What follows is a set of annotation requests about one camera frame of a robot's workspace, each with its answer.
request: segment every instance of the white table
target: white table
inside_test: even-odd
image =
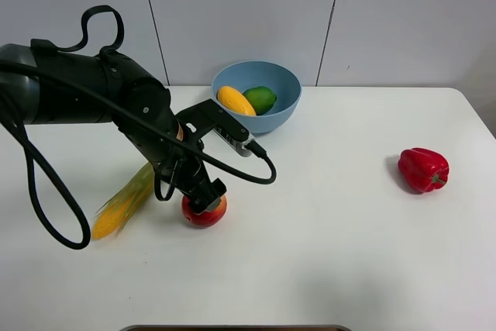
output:
[[[173,87],[173,109],[208,97]],[[144,159],[112,124],[31,126],[87,217]],[[82,251],[53,240],[26,191],[21,148],[0,130],[0,329],[117,331],[131,325],[343,325],[352,331],[496,329],[496,141],[448,88],[305,88],[259,138],[275,184],[209,168],[228,188],[211,229],[182,222],[180,193],[150,199],[116,239]],[[268,175],[215,135],[206,150]],[[395,161],[427,147],[449,184],[413,195]],[[39,175],[49,217],[80,238]]]

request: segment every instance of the blue bowl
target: blue bowl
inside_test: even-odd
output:
[[[277,100],[274,107],[261,116],[244,116],[217,101],[217,91],[225,85],[241,93],[253,87],[268,87],[275,93]],[[266,133],[289,119],[300,99],[301,84],[293,73],[282,66],[263,61],[246,61],[231,65],[218,73],[212,82],[212,95],[215,102],[251,133]]]

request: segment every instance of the pepper stem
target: pepper stem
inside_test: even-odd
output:
[[[443,185],[446,185],[446,182],[441,180],[439,178],[439,175],[438,174],[435,174],[434,176],[432,176],[432,179],[431,179],[431,183],[432,184],[435,184],[436,182],[439,182],[440,184],[443,184]]]

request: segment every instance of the yellow corn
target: yellow corn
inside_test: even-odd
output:
[[[143,206],[153,190],[153,168],[146,163],[117,194],[100,209],[93,225],[91,238],[100,240],[110,233],[119,232],[133,215]]]

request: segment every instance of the robotic arm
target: robotic arm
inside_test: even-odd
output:
[[[115,16],[115,42],[102,47],[95,57],[73,53],[88,42],[88,20],[102,12]],[[31,40],[30,47],[0,47],[0,122],[24,147],[29,195],[41,223],[54,238],[70,248],[84,248],[89,243],[88,222],[64,183],[29,141],[25,124],[114,122],[153,165],[156,197],[169,200],[178,189],[198,214],[214,210],[226,193],[219,179],[210,180],[204,161],[247,181],[274,182],[276,171],[265,150],[213,100],[200,102],[177,115],[171,111],[170,91],[137,62],[117,51],[124,39],[124,25],[116,10],[107,5],[93,7],[83,14],[81,26],[83,39],[73,47],[59,48],[48,40]],[[240,155],[247,157],[253,152],[264,159],[271,177],[256,178],[203,153],[202,137],[211,130]],[[47,221],[36,195],[33,161],[46,172],[77,216],[83,229],[81,243],[67,240]],[[162,181],[169,184],[165,196],[160,190]]]

